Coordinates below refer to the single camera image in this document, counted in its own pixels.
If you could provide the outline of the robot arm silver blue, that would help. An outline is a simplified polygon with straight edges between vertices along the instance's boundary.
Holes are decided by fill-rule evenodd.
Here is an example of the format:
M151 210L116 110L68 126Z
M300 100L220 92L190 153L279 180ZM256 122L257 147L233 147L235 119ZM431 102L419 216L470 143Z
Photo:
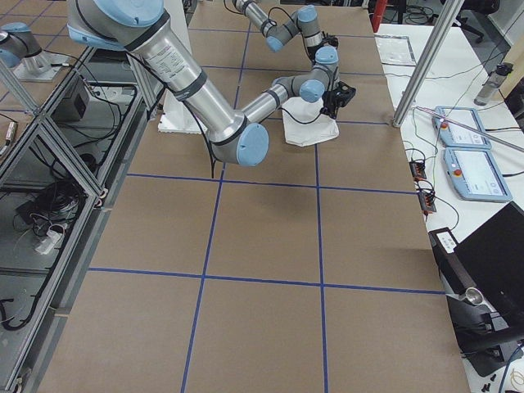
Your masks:
M306 75L275 79L272 86L241 110L234 109L172 30L162 1L69 1L69 35L77 43L140 56L144 67L206 127L209 153L217 160L258 165L269 149L261 124L284 102L300 97L322 101L321 114L332 119L355 96L339 76L337 38L319 27L312 5L288 16L283 25L254 1L235 1L235 9L262 33L273 52L301 35L312 69Z
M326 43L327 35L320 28L314 5L303 6L292 13L275 7L283 11L287 17L281 24L270 16L274 7L265 12L257 1L224 1L224 7L227 11L247 17L263 35L267 46L273 52L279 52L295 36L301 36L309 59L313 59L315 53Z

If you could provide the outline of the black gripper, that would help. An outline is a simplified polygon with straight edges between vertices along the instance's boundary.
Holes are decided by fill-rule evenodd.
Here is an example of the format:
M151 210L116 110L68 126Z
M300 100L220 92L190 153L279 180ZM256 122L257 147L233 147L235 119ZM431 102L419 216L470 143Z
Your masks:
M320 109L320 114L335 119L340 107L339 96L340 93L338 91L326 91L322 96L323 105Z

